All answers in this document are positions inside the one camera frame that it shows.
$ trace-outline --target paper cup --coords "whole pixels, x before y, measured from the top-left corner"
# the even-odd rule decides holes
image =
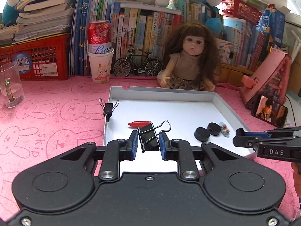
[[[88,51],[93,82],[104,84],[109,81],[113,54],[114,48],[110,52],[102,54]]]

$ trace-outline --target bicycle wheel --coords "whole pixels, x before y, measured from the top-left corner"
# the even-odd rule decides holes
[[[157,76],[163,70],[163,65],[158,59],[150,59],[143,68],[147,76]]]
[[[119,59],[113,65],[115,76],[128,76],[131,72],[131,63],[126,59]]]

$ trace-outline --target glass mug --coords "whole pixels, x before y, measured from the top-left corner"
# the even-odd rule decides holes
[[[24,99],[18,63],[10,62],[0,67],[0,90],[8,108],[13,108]]]

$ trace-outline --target black round puck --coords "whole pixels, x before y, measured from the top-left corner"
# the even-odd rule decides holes
[[[209,133],[213,136],[218,136],[219,133],[221,132],[221,127],[214,123],[214,122],[210,122],[208,124],[207,130],[209,131]]]
[[[210,133],[206,128],[203,127],[198,127],[195,130],[195,138],[201,142],[206,142],[208,141],[208,138],[210,136]]]

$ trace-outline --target desk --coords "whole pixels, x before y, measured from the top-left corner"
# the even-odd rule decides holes
[[[84,142],[103,145],[104,117],[99,98],[107,101],[111,86],[157,87],[154,78],[112,78],[109,83],[94,84],[90,77],[71,77],[67,81],[23,82],[25,100],[14,108],[0,101],[0,217],[9,219],[19,209],[11,192],[11,183],[21,171],[48,158],[66,152]],[[233,108],[251,131],[273,127],[250,114],[236,90],[216,87],[216,92]],[[281,174],[287,191],[280,206],[288,218],[298,210],[289,162],[256,158]]]

